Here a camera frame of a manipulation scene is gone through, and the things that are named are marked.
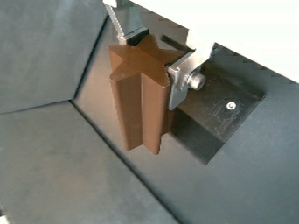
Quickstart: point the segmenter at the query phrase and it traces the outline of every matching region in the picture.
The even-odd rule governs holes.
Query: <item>bolt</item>
[[[187,79],[189,86],[195,90],[201,90],[205,82],[206,82],[206,76],[199,72],[193,72]]]
[[[234,101],[231,101],[231,102],[227,104],[227,108],[229,108],[230,110],[235,109],[237,106],[238,106],[238,104],[237,104]]]

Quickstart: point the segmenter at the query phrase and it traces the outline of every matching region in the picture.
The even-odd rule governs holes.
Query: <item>black surface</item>
[[[231,75],[223,77],[223,71],[214,63],[206,63],[201,72],[207,77],[205,87],[201,91],[190,91],[177,109],[173,133],[207,164],[265,94],[241,78]],[[230,102],[238,105],[233,110],[227,108]]]

